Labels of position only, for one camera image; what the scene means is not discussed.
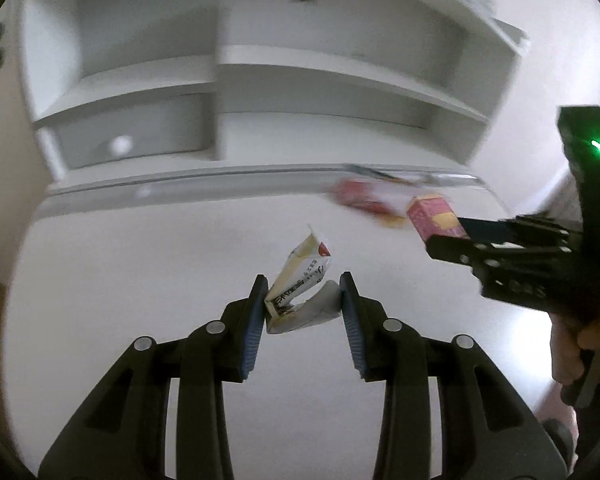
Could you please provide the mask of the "person's right hand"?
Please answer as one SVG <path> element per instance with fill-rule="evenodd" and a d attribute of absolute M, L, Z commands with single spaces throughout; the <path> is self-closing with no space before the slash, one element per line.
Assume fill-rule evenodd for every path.
<path fill-rule="evenodd" d="M 550 354 L 552 374 L 556 382 L 569 386 L 584 373 L 581 352 L 600 351 L 600 318 L 583 328 L 577 328 L 569 318 L 550 315 Z"/>

